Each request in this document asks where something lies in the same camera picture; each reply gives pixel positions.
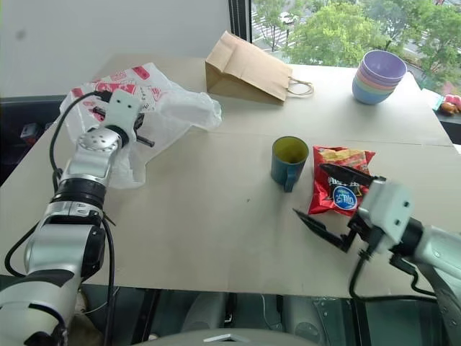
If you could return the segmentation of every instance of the paper bag handle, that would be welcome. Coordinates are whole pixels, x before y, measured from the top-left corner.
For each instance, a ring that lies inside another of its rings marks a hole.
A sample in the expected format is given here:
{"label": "paper bag handle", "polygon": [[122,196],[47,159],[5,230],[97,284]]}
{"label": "paper bag handle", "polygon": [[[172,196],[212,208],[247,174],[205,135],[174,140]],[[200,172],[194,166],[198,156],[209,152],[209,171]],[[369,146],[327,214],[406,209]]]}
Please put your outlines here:
{"label": "paper bag handle", "polygon": [[295,82],[295,84],[304,84],[304,85],[306,85],[308,87],[308,90],[305,91],[305,92],[294,92],[294,91],[290,90],[290,87],[288,87],[287,91],[290,94],[297,95],[297,96],[306,96],[306,95],[311,95],[311,94],[314,93],[314,86],[309,81],[300,81],[299,79],[295,79],[295,78],[292,78],[292,77],[290,77],[290,80]]}

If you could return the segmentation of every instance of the red chip bag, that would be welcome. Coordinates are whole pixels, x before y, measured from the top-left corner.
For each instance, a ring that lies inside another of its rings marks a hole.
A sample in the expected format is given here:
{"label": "red chip bag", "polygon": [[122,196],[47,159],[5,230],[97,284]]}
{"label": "red chip bag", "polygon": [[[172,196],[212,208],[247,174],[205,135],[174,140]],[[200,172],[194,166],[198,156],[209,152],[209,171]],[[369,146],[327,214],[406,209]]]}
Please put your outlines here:
{"label": "red chip bag", "polygon": [[368,163],[375,155],[372,151],[348,148],[326,148],[314,146],[314,191],[310,202],[309,214],[334,210],[337,213],[352,216],[361,203],[366,187],[353,182],[346,185],[320,168],[320,164],[340,164],[353,167],[369,174]]}

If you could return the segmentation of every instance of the car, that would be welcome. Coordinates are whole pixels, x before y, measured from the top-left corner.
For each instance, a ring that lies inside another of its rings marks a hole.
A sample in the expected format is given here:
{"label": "car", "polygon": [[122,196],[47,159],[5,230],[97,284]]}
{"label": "car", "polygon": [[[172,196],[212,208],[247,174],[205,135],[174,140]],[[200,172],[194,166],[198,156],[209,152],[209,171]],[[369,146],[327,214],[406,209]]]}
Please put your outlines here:
{"label": "car", "polygon": [[288,12],[282,12],[279,15],[279,18],[282,21],[282,23],[286,24],[286,25],[291,25],[298,19],[297,16],[294,16],[294,15],[288,13]]}

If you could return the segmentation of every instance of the green foliage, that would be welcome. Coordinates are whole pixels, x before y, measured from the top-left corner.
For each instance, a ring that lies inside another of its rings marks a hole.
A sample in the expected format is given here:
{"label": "green foliage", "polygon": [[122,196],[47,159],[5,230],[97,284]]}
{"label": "green foliage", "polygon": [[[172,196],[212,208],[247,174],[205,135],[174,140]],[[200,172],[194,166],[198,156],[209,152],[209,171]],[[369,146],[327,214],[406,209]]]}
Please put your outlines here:
{"label": "green foliage", "polygon": [[383,43],[378,26],[364,16],[362,7],[348,3],[323,6],[291,36],[285,48],[291,63],[357,66],[375,44]]}
{"label": "green foliage", "polygon": [[364,0],[365,14],[380,23],[381,33],[392,42],[408,42],[421,32],[419,18],[427,12],[431,0]]}
{"label": "green foliage", "polygon": [[425,55],[421,67],[426,74],[449,76],[459,69],[461,55],[461,14],[450,6],[432,6],[421,18],[426,37],[420,37],[420,51]]}
{"label": "green foliage", "polygon": [[392,49],[389,50],[391,53],[397,54],[400,59],[410,63],[411,65],[421,67],[421,59],[417,56],[407,53],[404,50],[400,50],[398,52],[393,51]]}
{"label": "green foliage", "polygon": [[355,0],[308,0],[308,8],[312,12],[320,11],[322,7],[332,4],[355,4]]}
{"label": "green foliage", "polygon": [[[287,25],[280,20],[280,14],[290,2],[288,0],[253,0],[253,4],[256,7],[255,20],[259,24],[264,42],[271,47],[272,51],[275,51],[282,32],[287,29]],[[307,0],[295,0],[286,12],[291,17],[299,19],[303,15],[306,4]]]}

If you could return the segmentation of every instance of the mug handle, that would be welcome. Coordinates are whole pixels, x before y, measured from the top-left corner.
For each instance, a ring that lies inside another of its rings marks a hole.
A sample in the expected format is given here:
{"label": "mug handle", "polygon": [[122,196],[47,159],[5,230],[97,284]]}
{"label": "mug handle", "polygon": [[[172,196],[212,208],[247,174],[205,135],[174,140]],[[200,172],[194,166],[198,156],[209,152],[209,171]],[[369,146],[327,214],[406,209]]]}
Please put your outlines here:
{"label": "mug handle", "polygon": [[296,181],[296,168],[288,167],[288,169],[287,169],[287,180],[285,180],[285,185],[283,187],[283,190],[285,192],[292,192],[293,191],[293,185],[295,185],[295,181]]}

